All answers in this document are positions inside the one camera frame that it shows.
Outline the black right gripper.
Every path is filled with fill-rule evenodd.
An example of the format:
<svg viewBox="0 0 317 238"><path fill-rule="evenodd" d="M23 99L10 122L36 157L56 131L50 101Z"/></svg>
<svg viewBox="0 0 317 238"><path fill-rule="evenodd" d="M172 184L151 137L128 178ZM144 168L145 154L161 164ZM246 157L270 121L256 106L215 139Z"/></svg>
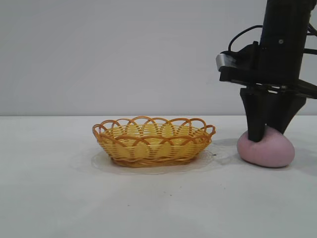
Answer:
<svg viewBox="0 0 317 238"><path fill-rule="evenodd" d="M224 51L218 55L220 81L278 92L269 97L266 121L267 91L255 88L240 90L249 140L260 142L265 124L284 133L293 117L305 105L306 98L317 97L317 87L299 79L300 66L301 63L292 59L283 47L268 49L257 41L237 52Z"/></svg>

